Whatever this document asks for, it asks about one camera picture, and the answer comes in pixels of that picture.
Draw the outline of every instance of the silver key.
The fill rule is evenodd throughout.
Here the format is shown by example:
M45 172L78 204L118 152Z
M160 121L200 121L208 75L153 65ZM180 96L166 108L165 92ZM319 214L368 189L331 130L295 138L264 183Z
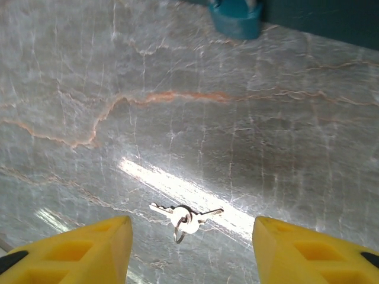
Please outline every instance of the silver key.
M199 230L200 225L203 225L209 218L212 218L214 216L220 216L223 212L223 209L217 209L203 214L196 214L192 212L192 221L189 222L186 226L183 226L183 230L187 234L196 233Z
M158 206L157 203L151 203L149 207L155 212L161 213L167 218L169 218L174 227L178 225L179 220L181 220L182 218L186 218L186 222L183 222L182 225L188 224L192 221L192 214L189 212L189 210L181 206L172 209L170 207L164 208L163 206Z
M171 209L170 207L169 208L164 208L163 206L158 206L157 203L154 203L154 202L151 203L149 205L149 207L150 207L151 210L154 210L155 212L161 213L164 216L166 216L167 218L171 219L171 215L173 213L173 209Z

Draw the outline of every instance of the gray marble countertop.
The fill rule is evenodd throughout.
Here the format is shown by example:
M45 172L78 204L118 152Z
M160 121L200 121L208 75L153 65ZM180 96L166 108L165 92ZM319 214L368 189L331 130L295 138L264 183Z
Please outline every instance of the gray marble countertop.
M0 233L133 219L128 283L258 283L265 215L379 249L379 52L158 0L0 6ZM224 215L176 245L151 202Z

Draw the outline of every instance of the teal object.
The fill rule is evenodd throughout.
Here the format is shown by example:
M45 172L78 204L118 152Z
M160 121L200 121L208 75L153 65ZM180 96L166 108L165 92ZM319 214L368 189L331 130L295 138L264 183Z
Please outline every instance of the teal object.
M218 32L236 40L259 37L262 3L249 8L245 0L221 0L208 8Z

